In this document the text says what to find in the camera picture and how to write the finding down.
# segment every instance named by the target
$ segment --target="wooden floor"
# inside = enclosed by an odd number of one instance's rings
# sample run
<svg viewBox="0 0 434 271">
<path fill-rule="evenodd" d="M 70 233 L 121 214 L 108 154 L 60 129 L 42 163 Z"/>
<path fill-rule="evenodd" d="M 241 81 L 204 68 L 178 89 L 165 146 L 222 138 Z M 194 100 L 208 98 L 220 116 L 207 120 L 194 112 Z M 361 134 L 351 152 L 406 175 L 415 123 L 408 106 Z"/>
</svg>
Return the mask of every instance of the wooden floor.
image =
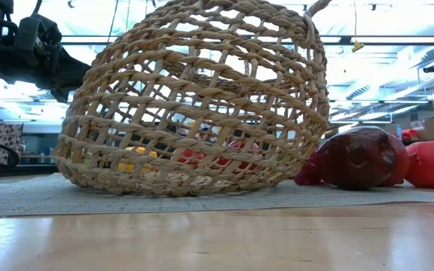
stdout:
<svg viewBox="0 0 434 271">
<path fill-rule="evenodd" d="M 434 271 L 434 204 L 0 218 L 0 271 Z"/>
</svg>

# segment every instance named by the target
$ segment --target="basket handle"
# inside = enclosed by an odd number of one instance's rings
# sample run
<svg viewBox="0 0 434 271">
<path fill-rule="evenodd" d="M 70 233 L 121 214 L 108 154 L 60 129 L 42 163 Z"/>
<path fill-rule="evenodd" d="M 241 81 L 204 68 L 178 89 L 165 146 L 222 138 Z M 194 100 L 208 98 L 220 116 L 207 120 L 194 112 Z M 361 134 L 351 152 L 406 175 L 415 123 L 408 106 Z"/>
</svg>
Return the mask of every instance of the basket handle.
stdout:
<svg viewBox="0 0 434 271">
<path fill-rule="evenodd" d="M 321 11 L 322 9 L 327 7 L 330 1 L 332 0 L 318 0 L 316 3 L 310 6 L 309 9 L 307 9 L 306 14 L 309 17 L 314 16 L 318 11 Z"/>
</svg>

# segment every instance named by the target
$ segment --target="gray rug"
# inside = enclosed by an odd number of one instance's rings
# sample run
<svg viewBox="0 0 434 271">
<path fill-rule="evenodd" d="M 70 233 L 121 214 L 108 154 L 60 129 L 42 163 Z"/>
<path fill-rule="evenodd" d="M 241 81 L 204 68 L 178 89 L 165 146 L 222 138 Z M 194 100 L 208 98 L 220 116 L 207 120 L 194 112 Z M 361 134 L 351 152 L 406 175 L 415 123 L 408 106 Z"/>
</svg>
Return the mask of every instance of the gray rug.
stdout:
<svg viewBox="0 0 434 271">
<path fill-rule="evenodd" d="M 327 186 L 299 187 L 293 181 L 284 181 L 274 189 L 237 195 L 115 196 L 101 190 L 76 187 L 58 174 L 0 184 L 0 217 L 354 206 L 386 202 L 434 202 L 434 193 L 400 187 L 350 192 Z"/>
</svg>

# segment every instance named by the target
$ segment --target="overturned basket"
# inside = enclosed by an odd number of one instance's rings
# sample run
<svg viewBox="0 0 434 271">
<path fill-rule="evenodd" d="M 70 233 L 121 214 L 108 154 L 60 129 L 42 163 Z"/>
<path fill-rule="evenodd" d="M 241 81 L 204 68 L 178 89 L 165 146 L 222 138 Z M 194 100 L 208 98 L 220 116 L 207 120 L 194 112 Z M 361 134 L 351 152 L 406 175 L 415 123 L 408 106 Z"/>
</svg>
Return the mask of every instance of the overturned basket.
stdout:
<svg viewBox="0 0 434 271">
<path fill-rule="evenodd" d="M 326 58 L 310 18 L 329 2 L 304 16 L 260 0 L 158 8 L 93 61 L 63 123 L 58 169 L 81 187 L 172 196 L 293 176 L 327 125 Z"/>
</svg>

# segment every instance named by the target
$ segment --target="woven basket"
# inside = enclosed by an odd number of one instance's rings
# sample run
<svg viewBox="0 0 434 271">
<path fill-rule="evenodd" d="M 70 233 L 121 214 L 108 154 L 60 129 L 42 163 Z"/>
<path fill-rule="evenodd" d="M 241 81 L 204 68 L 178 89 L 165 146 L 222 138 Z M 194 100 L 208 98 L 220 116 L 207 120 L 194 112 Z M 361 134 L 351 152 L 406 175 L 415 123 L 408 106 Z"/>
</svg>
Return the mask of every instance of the woven basket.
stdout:
<svg viewBox="0 0 434 271">
<path fill-rule="evenodd" d="M 303 16 L 260 0 L 158 8 L 96 56 L 63 122 L 58 169 L 81 187 L 169 196 L 292 177 L 326 130 L 326 58 L 310 18 L 329 2 Z"/>
</svg>

